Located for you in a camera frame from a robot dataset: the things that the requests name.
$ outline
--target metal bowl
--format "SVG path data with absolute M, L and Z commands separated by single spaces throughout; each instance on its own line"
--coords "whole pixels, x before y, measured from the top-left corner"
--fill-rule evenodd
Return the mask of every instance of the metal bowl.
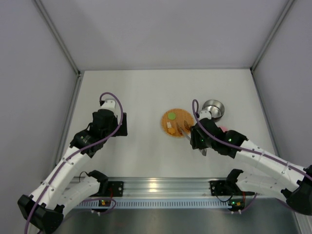
M 211 113 L 212 120 L 218 121 L 224 115 L 224 105 L 217 100 L 208 100 L 203 105 L 203 110 L 207 110 Z

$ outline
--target white table surface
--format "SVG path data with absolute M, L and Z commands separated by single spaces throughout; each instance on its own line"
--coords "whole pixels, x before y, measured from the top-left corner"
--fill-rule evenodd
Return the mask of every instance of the white table surface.
M 233 169 L 257 171 L 208 149 L 204 157 L 185 138 L 163 132 L 162 115 L 169 109 L 192 112 L 208 99 L 225 105 L 217 123 L 246 135 L 274 153 L 251 73 L 240 70 L 87 71 L 75 107 L 66 145 L 92 122 L 103 92 L 114 93 L 127 113 L 128 136 L 113 137 L 81 171 L 99 170 L 108 177 L 226 177 Z

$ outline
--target green circle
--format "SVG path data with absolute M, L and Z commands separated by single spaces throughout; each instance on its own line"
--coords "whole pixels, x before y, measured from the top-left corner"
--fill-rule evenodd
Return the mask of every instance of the green circle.
M 175 113 L 170 112 L 170 113 L 168 114 L 168 119 L 170 119 L 170 120 L 175 120 L 175 118 L 176 118 Z

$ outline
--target white wall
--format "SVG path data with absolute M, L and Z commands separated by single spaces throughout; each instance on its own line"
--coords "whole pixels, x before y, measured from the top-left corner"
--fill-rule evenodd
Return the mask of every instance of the white wall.
M 75 75 L 31 0 L 0 3 L 1 233 L 23 233 L 17 201 L 51 169 Z
M 287 0 L 43 0 L 81 70 L 249 68 Z
M 312 1 L 286 17 L 255 71 L 281 156 L 312 164 Z

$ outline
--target gray floor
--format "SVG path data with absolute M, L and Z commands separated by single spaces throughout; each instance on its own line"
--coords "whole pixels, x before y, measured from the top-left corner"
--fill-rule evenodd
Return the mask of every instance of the gray floor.
M 242 215 L 222 210 L 118 210 L 76 214 L 56 234 L 297 234 L 291 211 L 275 199 L 257 199 Z

